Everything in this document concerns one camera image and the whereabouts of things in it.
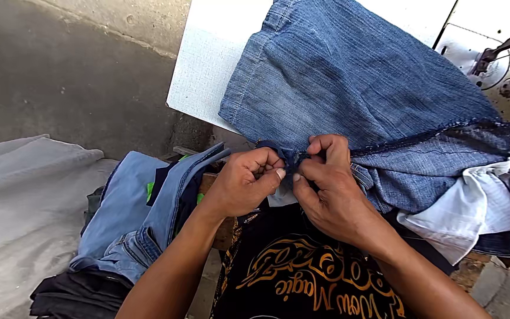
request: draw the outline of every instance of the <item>white fabric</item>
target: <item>white fabric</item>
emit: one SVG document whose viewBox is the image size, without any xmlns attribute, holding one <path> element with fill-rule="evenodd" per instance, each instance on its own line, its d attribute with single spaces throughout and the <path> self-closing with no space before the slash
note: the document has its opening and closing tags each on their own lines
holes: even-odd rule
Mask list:
<svg viewBox="0 0 510 319">
<path fill-rule="evenodd" d="M 86 195 L 117 165 L 100 150 L 48 137 L 0 143 L 0 318 L 27 318 L 32 291 L 66 269 Z"/>
<path fill-rule="evenodd" d="M 269 207 L 283 207 L 298 203 L 294 193 L 285 183 L 281 183 L 274 194 L 267 196 Z"/>
<path fill-rule="evenodd" d="M 510 160 L 464 170 L 434 205 L 397 220 L 426 239 L 452 265 L 475 246 L 479 235 L 510 230 L 510 192 L 498 178 Z"/>
</svg>

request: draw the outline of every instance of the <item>fingernail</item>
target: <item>fingernail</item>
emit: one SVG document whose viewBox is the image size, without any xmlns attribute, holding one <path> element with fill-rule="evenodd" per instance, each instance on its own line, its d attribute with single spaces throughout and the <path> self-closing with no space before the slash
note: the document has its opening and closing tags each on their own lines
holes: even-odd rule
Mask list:
<svg viewBox="0 0 510 319">
<path fill-rule="evenodd" d="M 280 180 L 282 180 L 287 175 L 287 171 L 285 169 L 278 169 L 277 174 L 279 174 Z"/>
</svg>

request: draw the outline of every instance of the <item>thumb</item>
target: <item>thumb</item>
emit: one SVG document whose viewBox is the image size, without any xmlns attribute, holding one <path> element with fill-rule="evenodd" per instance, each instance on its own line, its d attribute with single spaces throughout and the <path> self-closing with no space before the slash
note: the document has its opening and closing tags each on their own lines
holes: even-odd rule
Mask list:
<svg viewBox="0 0 510 319">
<path fill-rule="evenodd" d="M 304 211 L 319 211 L 320 198 L 310 187 L 306 178 L 298 173 L 292 177 L 292 192 Z"/>
<path fill-rule="evenodd" d="M 265 198 L 275 192 L 287 172 L 284 169 L 266 171 L 263 176 L 253 183 L 253 191 L 258 196 Z"/>
</svg>

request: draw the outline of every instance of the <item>pocket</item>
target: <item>pocket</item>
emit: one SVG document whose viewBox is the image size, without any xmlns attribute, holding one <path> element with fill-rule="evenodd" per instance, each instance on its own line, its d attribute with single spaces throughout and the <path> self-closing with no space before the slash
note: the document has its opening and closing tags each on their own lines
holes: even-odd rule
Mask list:
<svg viewBox="0 0 510 319">
<path fill-rule="evenodd" d="M 159 256 L 160 249 L 148 228 L 141 228 L 113 241 L 100 260 L 135 283 Z"/>
</svg>

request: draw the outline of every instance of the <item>light blue jeans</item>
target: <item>light blue jeans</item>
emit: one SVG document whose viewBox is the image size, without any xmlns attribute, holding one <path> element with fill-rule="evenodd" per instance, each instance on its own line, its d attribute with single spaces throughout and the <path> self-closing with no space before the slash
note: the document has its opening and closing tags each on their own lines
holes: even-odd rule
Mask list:
<svg viewBox="0 0 510 319">
<path fill-rule="evenodd" d="M 109 178 L 70 269 L 97 267 L 137 282 L 172 241 L 179 198 L 190 179 L 230 153 L 219 143 L 180 161 L 169 171 L 152 207 L 146 205 L 147 184 L 155 181 L 157 168 L 168 164 L 138 152 L 127 154 Z"/>
</svg>

